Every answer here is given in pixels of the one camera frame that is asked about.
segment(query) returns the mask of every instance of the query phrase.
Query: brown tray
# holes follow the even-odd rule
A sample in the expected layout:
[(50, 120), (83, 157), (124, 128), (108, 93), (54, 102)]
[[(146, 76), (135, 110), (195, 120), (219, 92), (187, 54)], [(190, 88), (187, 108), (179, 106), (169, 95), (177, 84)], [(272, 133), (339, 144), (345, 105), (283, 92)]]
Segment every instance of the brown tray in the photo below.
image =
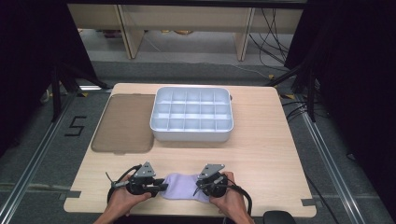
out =
[(155, 94), (114, 94), (92, 139), (96, 152), (145, 153), (152, 148), (154, 136), (149, 120)]

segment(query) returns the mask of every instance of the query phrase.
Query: hand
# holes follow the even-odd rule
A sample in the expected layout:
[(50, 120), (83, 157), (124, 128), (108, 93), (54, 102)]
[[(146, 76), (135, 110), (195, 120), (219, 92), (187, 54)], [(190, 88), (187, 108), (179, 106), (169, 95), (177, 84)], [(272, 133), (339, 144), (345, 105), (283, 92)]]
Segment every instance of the hand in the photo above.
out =
[[(235, 182), (232, 172), (224, 172), (229, 179), (228, 185)], [(227, 188), (225, 194), (220, 198), (210, 197), (209, 201), (219, 208), (219, 213), (232, 219), (237, 224), (254, 223), (253, 219), (247, 212), (245, 201), (239, 192), (234, 189)]]
[[(130, 175), (125, 176), (121, 181), (126, 181)], [(107, 204), (105, 212), (94, 222), (95, 224), (112, 223), (122, 216), (129, 216), (131, 209), (147, 199), (151, 198), (151, 193), (133, 195), (125, 187), (115, 189)]]

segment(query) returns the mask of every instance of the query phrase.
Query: wooden table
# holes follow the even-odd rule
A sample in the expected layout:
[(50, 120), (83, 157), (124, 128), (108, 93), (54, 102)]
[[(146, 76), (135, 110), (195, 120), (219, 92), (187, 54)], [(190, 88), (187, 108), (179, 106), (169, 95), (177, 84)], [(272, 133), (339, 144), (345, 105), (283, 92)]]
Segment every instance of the wooden table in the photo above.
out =
[[(163, 84), (117, 84), (111, 94), (155, 94)], [(236, 184), (252, 198), (252, 215), (261, 217), (268, 210), (283, 210), (294, 217), (313, 217), (314, 205), (303, 206), (312, 195), (304, 177), (284, 111), (276, 89), (271, 87), (221, 86), (229, 90), (234, 126), (225, 143), (159, 142), (144, 154), (98, 153), (88, 147), (72, 191), (78, 198), (67, 198), (67, 212), (102, 213), (110, 182), (105, 172), (118, 179), (126, 170), (149, 161), (156, 178), (172, 173), (198, 174), (207, 163), (225, 164)], [(216, 217), (218, 209), (196, 201), (170, 201), (160, 195), (132, 210), (139, 215)]]

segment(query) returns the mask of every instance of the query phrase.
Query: wrist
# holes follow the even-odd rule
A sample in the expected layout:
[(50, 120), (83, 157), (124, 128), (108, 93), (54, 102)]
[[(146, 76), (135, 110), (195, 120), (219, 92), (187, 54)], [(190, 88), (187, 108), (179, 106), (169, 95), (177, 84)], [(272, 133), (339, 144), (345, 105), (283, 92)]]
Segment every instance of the wrist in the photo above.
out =
[(111, 214), (104, 212), (93, 224), (111, 224), (116, 220)]
[(238, 217), (232, 217), (232, 220), (236, 224), (254, 224), (254, 220), (253, 220), (253, 218), (250, 217), (249, 214), (244, 214), (244, 215), (238, 216)]

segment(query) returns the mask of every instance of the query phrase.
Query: purple cloth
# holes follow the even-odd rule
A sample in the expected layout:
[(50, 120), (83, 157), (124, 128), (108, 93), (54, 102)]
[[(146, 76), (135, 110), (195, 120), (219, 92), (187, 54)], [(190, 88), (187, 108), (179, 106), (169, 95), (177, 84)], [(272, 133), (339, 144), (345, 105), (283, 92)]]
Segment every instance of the purple cloth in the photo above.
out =
[(163, 181), (168, 184), (165, 191), (160, 191), (160, 195), (165, 199), (170, 200), (197, 200), (202, 203), (209, 203), (209, 196), (206, 196), (201, 190), (194, 194), (197, 186), (195, 183), (198, 180), (198, 175), (181, 175), (170, 174)]

